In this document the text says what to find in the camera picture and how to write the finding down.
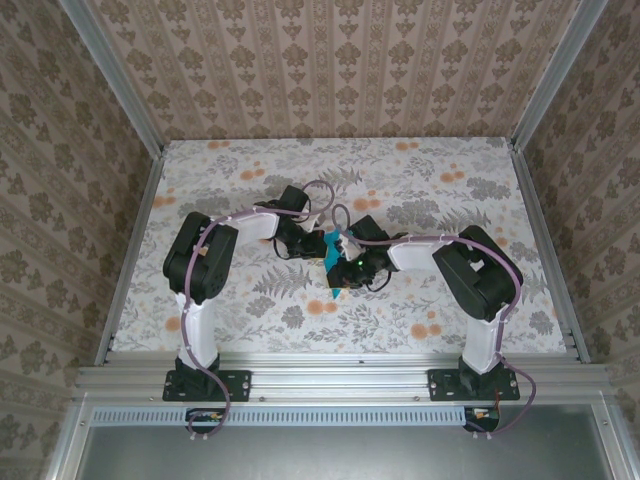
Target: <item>mounting plate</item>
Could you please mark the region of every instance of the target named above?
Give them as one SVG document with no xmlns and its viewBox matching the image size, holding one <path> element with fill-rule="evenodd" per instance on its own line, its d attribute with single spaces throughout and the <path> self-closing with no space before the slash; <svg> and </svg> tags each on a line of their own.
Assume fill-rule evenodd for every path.
<svg viewBox="0 0 640 480">
<path fill-rule="evenodd" d="M 428 370 L 427 378 L 432 402 L 495 401 L 496 391 L 500 395 L 500 401 L 520 400 L 516 374 L 507 368 L 496 370 L 491 382 L 479 389 L 475 396 L 471 395 L 460 382 L 460 370 L 457 368 Z"/>
<path fill-rule="evenodd" d="M 219 370 L 216 375 L 229 390 L 232 402 L 248 402 L 251 393 L 250 370 Z M 164 383 L 162 400 L 165 402 L 224 402 L 224 395 L 220 388 L 205 394 L 200 390 L 186 391 L 183 378 L 176 370 L 167 373 Z"/>
</svg>

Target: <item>purple cable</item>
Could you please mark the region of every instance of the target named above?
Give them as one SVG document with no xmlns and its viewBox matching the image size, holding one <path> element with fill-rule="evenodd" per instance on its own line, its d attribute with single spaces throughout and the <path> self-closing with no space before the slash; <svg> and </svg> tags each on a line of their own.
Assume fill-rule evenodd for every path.
<svg viewBox="0 0 640 480">
<path fill-rule="evenodd" d="M 331 199 L 329 200 L 327 205 L 322 207 L 321 209 L 306 213 L 307 217 L 309 217 L 311 215 L 320 215 L 321 213 L 327 211 L 329 208 L 331 208 L 331 205 L 333 205 L 333 201 L 336 198 L 335 190 L 333 189 L 331 184 L 329 184 L 328 182 L 325 182 L 324 180 L 312 180 L 312 181 L 308 182 L 304 187 L 302 187 L 302 190 L 305 190 L 305 189 L 307 189 L 308 187 L 310 187 L 312 185 L 324 185 L 324 186 L 326 186 L 329 189 L 329 192 L 331 193 Z M 182 315 L 180 317 L 180 331 L 182 333 L 182 341 L 184 342 L 185 350 L 187 351 L 187 355 L 189 356 L 189 358 L 191 359 L 191 361 L 193 362 L 195 367 L 198 370 L 200 370 L 201 372 L 203 372 L 205 375 L 210 377 L 214 382 L 216 382 L 216 384 L 222 390 L 222 393 L 224 394 L 224 400 L 225 400 L 225 409 L 224 409 L 224 413 L 222 414 L 222 418 L 220 419 L 220 423 L 218 423 L 218 425 L 216 425 L 213 428 L 213 430 L 211 430 L 208 434 L 205 434 L 205 435 L 215 435 L 216 433 L 218 433 L 220 431 L 220 429 L 222 428 L 222 425 L 224 424 L 224 422 L 227 420 L 227 417 L 229 416 L 229 409 L 231 408 L 231 398 L 229 396 L 229 390 L 227 390 L 227 387 L 224 385 L 224 383 L 222 383 L 220 378 L 218 378 L 218 376 L 215 373 L 210 372 L 209 370 L 207 370 L 198 361 L 196 356 L 191 351 L 191 343 L 189 343 L 189 336 L 187 335 L 187 312 L 189 311 L 189 306 L 191 305 L 191 276 L 193 275 L 193 268 L 194 268 L 194 266 L 196 264 L 196 259 L 198 258 L 200 249 L 203 247 L 204 242 L 207 240 L 207 237 L 209 236 L 209 234 L 213 231 L 213 229 L 218 224 L 227 222 L 227 221 L 232 220 L 232 219 L 242 218 L 245 215 L 253 215 L 253 214 L 259 213 L 259 212 L 271 212 L 271 213 L 279 213 L 279 214 L 282 214 L 282 215 L 292 215 L 292 216 L 299 216 L 300 215 L 300 212 L 295 212 L 295 211 L 292 211 L 292 210 L 282 210 L 282 209 L 278 209 L 278 208 L 253 207 L 253 208 L 244 210 L 242 212 L 237 212 L 237 213 L 233 213 L 231 215 L 220 217 L 220 218 L 212 221 L 207 226 L 207 228 L 204 229 L 204 231 L 200 235 L 200 238 L 198 239 L 198 243 L 196 243 L 196 246 L 193 249 L 193 253 L 191 254 L 191 258 L 189 259 L 189 265 L 187 266 L 187 272 L 186 272 L 185 278 L 184 278 L 185 302 L 184 302 L 184 308 L 182 309 Z M 193 430 L 193 419 L 194 418 L 195 418 L 195 416 L 192 416 L 189 419 L 189 423 L 187 425 L 187 429 L 189 430 L 189 433 L 192 435 L 193 438 L 195 438 L 195 436 L 197 435 L 197 433 Z"/>
<path fill-rule="evenodd" d="M 344 228 L 344 229 L 342 227 L 340 227 L 340 225 L 338 224 L 338 222 L 336 220 L 336 211 L 339 208 L 341 208 L 347 215 L 347 227 Z M 518 277 L 517 277 L 516 273 L 514 272 L 513 268 L 511 268 L 511 266 L 500 255 L 498 255 L 496 252 L 494 252 L 490 248 L 487 248 L 487 247 L 485 247 L 484 245 L 482 245 L 482 244 L 480 244 L 478 242 L 474 242 L 473 240 L 468 240 L 466 238 L 456 237 L 455 235 L 441 235 L 441 236 L 438 236 L 438 235 L 416 235 L 416 236 L 397 238 L 397 239 L 394 239 L 394 240 L 382 240 L 382 241 L 360 240 L 360 239 L 354 237 L 353 235 L 351 235 L 351 233 L 349 233 L 347 231 L 347 229 L 349 228 L 349 225 L 351 225 L 351 215 L 349 214 L 349 209 L 346 206 L 344 206 L 343 204 L 341 204 L 341 203 L 337 203 L 336 205 L 334 205 L 333 209 L 331 210 L 331 219 L 333 221 L 333 225 L 336 228 L 336 230 L 338 230 L 342 235 L 344 235 L 345 237 L 347 237 L 349 240 L 351 240 L 352 242 L 354 242 L 356 244 L 373 245 L 373 246 L 375 246 L 375 245 L 394 245 L 394 244 L 399 244 L 399 243 L 410 243 L 410 242 L 414 242 L 414 241 L 423 241 L 423 242 L 432 242 L 432 243 L 437 243 L 437 242 L 458 242 L 458 243 L 462 243 L 464 245 L 468 245 L 468 246 L 473 247 L 473 248 L 477 248 L 478 250 L 486 253 L 491 258 L 493 258 L 496 262 L 498 262 L 500 264 L 500 266 L 502 266 L 502 268 L 505 269 L 505 271 L 509 274 L 509 276 L 511 277 L 511 280 L 513 281 L 513 285 L 515 287 L 515 292 L 516 293 L 515 293 L 515 295 L 513 297 L 513 300 L 509 304 L 509 306 L 507 308 L 505 308 L 502 311 L 502 314 L 500 315 L 500 319 L 499 319 L 500 323 L 498 325 L 498 336 L 496 338 L 496 355 L 498 355 L 500 357 L 500 361 L 502 361 L 502 363 L 507 368 L 510 368 L 514 372 L 522 375 L 524 378 L 526 378 L 529 381 L 529 383 L 531 383 L 531 395 L 529 396 L 529 399 L 527 400 L 527 403 L 525 404 L 523 409 L 520 411 L 518 416 L 512 422 L 510 422 L 508 425 L 506 425 L 505 427 L 499 428 L 498 430 L 493 432 L 492 435 L 504 432 L 506 430 L 509 430 L 511 427 L 513 427 L 513 425 L 515 425 L 522 418 L 522 416 L 525 413 L 527 413 L 527 411 L 531 408 L 531 405 L 533 404 L 533 400 L 536 397 L 536 391 L 537 391 L 536 382 L 533 380 L 533 378 L 528 373 L 526 373 L 526 372 L 520 370 L 519 368 L 516 368 L 513 365 L 511 365 L 504 358 L 504 356 L 502 355 L 502 352 L 501 352 L 501 349 L 502 349 L 502 337 L 504 335 L 504 325 L 506 323 L 506 318 L 509 315 L 509 313 L 511 313 L 511 311 L 518 304 L 518 301 L 520 300 L 521 291 L 522 291 L 522 289 L 520 287 L 520 281 L 518 280 Z M 478 428 L 480 431 L 482 431 L 482 428 L 478 427 L 477 425 L 472 424 L 471 422 L 469 422 L 469 424 L 471 426 L 473 426 L 474 428 Z"/>
</svg>

